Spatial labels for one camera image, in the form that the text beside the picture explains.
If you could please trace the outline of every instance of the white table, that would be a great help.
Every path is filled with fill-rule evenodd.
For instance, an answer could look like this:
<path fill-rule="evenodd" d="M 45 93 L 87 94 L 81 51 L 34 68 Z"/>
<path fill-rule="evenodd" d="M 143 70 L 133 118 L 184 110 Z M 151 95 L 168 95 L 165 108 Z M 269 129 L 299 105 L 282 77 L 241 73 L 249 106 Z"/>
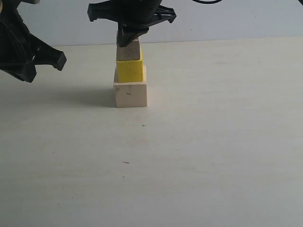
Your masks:
<path fill-rule="evenodd" d="M 0 74 L 1 227 L 303 226 L 302 37 L 143 44 L 129 109 L 115 46 L 60 49 Z"/>

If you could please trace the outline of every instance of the black plastic part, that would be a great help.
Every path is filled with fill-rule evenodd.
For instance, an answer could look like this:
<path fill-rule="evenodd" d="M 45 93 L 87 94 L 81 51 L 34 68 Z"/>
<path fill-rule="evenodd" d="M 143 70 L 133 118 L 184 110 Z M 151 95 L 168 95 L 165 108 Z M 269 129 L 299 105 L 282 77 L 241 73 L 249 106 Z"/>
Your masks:
<path fill-rule="evenodd" d="M 23 0 L 33 4 L 37 0 Z M 32 82 L 36 76 L 36 65 L 52 65 L 62 70 L 66 57 L 37 37 L 30 34 L 18 14 L 19 0 L 2 0 L 0 13 L 0 70 L 15 78 Z"/>
<path fill-rule="evenodd" d="M 162 0 L 109 0 L 89 4 L 90 21 L 108 19 L 118 22 L 118 44 L 127 46 L 132 40 L 146 34 L 149 27 L 164 21 L 172 23 L 174 9 L 161 6 Z"/>

